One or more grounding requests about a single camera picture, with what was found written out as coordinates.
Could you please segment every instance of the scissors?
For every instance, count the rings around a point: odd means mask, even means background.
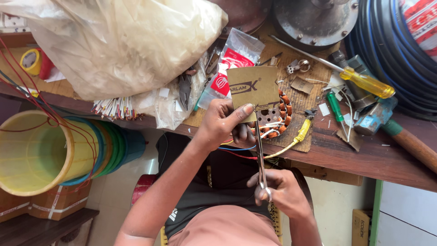
[[[260,135],[260,126],[258,126],[258,120],[255,122],[255,137],[257,139],[257,157],[258,157],[258,167],[260,169],[260,179],[258,181],[258,185],[261,187],[261,190],[266,190],[269,195],[269,202],[272,201],[272,193],[270,189],[267,187],[266,173],[264,171],[264,156],[263,156],[263,146],[261,144],[261,135]]]

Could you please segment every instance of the green screwdriver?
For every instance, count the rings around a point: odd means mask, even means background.
[[[337,122],[341,123],[343,127],[344,135],[347,136],[346,129],[344,129],[344,118],[341,114],[340,105],[338,104],[337,98],[335,97],[335,93],[333,91],[328,92],[326,95],[328,98],[329,104],[331,105],[332,111],[334,111],[335,119]]]

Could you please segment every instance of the screwdriver handle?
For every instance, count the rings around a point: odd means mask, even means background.
[[[395,89],[390,85],[384,84],[370,76],[359,74],[351,67],[345,67],[340,72],[340,77],[354,82],[358,87],[383,99],[390,98],[395,94]]]
[[[331,109],[335,114],[335,119],[340,122],[343,121],[343,115],[341,114],[340,105],[338,104],[337,98],[335,97],[335,93],[330,91],[326,95],[328,98],[329,104],[331,105]]]

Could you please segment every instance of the yellow tape roll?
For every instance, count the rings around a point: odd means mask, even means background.
[[[41,54],[37,49],[30,49],[23,54],[20,66],[32,75],[38,75],[41,70]]]

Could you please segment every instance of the cardboard box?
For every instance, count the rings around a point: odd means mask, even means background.
[[[352,246],[368,246],[372,211],[352,210]]]
[[[28,212],[31,197],[19,197],[0,189],[0,222]]]
[[[88,195],[91,189],[90,183],[74,192],[80,184],[74,186],[55,186],[53,189],[36,196],[33,196],[30,203],[29,215],[37,218],[60,220],[87,204]]]

